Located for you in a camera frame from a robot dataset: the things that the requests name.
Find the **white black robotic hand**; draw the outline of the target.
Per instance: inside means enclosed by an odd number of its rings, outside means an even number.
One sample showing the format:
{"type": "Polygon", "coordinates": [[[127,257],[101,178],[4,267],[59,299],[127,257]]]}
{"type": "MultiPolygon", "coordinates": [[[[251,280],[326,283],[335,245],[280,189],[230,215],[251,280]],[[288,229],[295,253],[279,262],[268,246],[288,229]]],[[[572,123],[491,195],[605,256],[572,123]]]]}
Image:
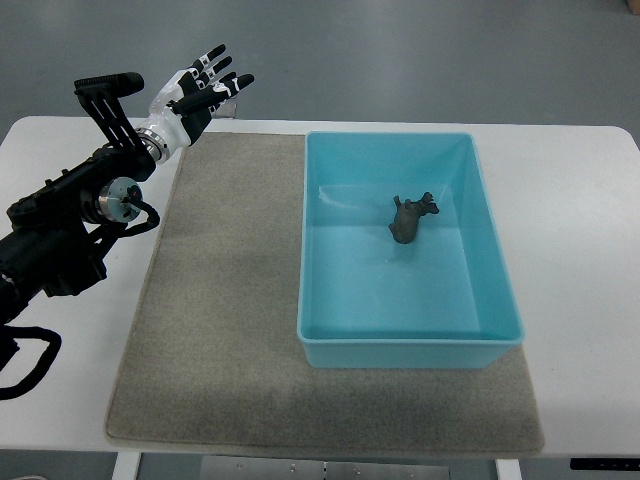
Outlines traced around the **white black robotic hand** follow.
{"type": "Polygon", "coordinates": [[[148,147],[157,149],[158,163],[176,150],[193,145],[215,112],[254,82],[251,74],[238,75],[228,68],[232,58],[221,44],[176,72],[154,97],[149,116],[136,127],[148,147]]]}

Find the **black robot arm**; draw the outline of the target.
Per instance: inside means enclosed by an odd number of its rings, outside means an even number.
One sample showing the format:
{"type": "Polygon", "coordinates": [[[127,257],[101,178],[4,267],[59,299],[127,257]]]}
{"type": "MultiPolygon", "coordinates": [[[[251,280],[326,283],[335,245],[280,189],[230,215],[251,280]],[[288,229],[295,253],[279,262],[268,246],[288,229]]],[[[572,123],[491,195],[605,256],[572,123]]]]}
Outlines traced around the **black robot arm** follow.
{"type": "Polygon", "coordinates": [[[135,72],[75,81],[75,94],[107,139],[86,161],[11,205],[11,232],[1,241],[1,321],[20,315],[40,292],[49,297],[78,295],[106,277],[104,258],[115,242],[155,228],[157,212],[140,191],[116,201],[147,212],[146,223],[130,227],[99,199],[118,178],[147,180],[156,163],[127,119],[119,100],[141,91],[135,72]]]}

